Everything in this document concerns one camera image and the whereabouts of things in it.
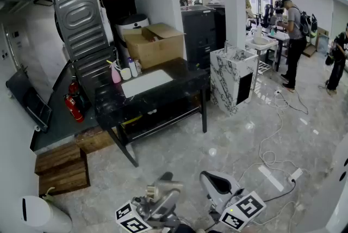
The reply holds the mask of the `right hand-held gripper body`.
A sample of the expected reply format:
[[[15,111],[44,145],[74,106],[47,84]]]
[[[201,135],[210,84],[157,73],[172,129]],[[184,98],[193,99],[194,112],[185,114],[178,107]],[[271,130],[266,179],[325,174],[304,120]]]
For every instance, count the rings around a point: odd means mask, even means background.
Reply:
[[[234,195],[225,202],[212,205],[209,215],[213,221],[233,229],[242,229],[266,209],[265,202],[253,191],[246,195]]]

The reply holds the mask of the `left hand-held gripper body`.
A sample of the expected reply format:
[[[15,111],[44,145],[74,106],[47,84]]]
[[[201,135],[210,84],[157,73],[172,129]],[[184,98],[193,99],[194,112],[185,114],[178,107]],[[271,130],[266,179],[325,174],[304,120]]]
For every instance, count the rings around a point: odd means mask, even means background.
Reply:
[[[164,213],[152,210],[155,204],[145,197],[134,197],[116,210],[116,223],[127,232],[148,232],[167,230],[175,232],[180,219],[174,213],[175,205],[170,209],[160,207]]]

